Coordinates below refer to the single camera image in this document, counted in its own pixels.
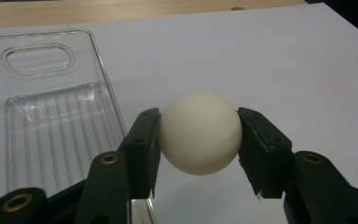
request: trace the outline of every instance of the plastic container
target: plastic container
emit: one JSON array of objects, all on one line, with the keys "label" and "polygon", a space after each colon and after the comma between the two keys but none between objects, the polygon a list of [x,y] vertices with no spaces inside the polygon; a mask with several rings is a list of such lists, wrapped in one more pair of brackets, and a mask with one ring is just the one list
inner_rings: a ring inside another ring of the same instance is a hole
[{"label": "plastic container", "polygon": [[0,197],[72,186],[125,134],[90,31],[0,35]]}]

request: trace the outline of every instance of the clear plastic tray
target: clear plastic tray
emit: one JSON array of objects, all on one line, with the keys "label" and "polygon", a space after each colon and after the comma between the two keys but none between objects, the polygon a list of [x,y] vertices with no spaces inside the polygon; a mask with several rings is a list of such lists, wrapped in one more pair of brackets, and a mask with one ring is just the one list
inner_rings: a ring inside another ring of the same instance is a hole
[{"label": "clear plastic tray", "polygon": [[[0,35],[0,197],[72,186],[125,133],[90,31]],[[150,214],[144,223],[154,223]]]}]

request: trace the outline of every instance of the ping pong ball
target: ping pong ball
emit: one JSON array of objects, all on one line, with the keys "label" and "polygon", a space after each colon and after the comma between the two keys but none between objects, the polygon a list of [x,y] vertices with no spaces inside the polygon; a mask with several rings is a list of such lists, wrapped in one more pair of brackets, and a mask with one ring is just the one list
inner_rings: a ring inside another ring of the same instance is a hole
[{"label": "ping pong ball", "polygon": [[191,175],[210,175],[225,168],[238,154],[241,140],[237,111],[215,93],[186,93],[161,114],[161,151],[173,166]]}]

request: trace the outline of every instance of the tray handle cutout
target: tray handle cutout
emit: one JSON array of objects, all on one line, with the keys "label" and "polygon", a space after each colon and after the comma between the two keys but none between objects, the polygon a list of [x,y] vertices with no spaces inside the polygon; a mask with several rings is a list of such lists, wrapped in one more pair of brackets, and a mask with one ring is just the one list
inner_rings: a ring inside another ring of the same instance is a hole
[{"label": "tray handle cutout", "polygon": [[5,67],[19,76],[35,76],[70,69],[74,53],[62,44],[46,44],[5,50],[1,59]]}]

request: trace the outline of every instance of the white surface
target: white surface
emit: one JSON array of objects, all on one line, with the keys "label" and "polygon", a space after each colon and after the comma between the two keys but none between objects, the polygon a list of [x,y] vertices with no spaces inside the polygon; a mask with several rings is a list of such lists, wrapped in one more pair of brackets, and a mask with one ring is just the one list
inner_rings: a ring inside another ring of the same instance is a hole
[{"label": "white surface", "polygon": [[242,142],[236,108],[222,96],[192,91],[174,99],[161,114],[159,147],[165,158],[191,175],[211,175],[237,156]]},{"label": "white surface", "polygon": [[[358,188],[358,30],[326,5],[68,26],[95,34],[128,128],[181,93],[215,91],[263,113],[294,151],[325,155]],[[258,201],[237,160],[193,176],[162,158],[156,194],[161,224],[286,223],[282,200]]]}]

